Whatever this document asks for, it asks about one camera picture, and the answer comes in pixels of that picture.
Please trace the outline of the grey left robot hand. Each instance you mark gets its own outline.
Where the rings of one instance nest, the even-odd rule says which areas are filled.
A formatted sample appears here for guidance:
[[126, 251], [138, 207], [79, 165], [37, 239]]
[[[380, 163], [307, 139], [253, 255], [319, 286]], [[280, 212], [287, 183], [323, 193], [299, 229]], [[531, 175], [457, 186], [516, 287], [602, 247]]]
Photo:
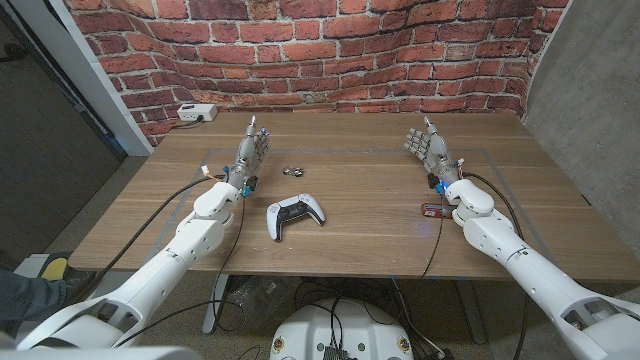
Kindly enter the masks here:
[[258, 183], [261, 164], [269, 150], [269, 132], [259, 129], [256, 115], [251, 116], [242, 138], [235, 162], [227, 172], [226, 182], [233, 185], [242, 197], [248, 197]]

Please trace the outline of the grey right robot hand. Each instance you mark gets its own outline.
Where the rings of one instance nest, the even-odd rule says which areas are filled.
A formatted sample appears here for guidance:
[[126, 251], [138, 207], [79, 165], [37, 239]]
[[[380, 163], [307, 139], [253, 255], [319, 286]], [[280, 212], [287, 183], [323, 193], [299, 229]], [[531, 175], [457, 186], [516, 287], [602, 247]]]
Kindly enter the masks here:
[[461, 170], [428, 116], [424, 116], [424, 123], [424, 131], [416, 128], [409, 130], [404, 148], [423, 163], [429, 187], [443, 195], [450, 185], [461, 179]]

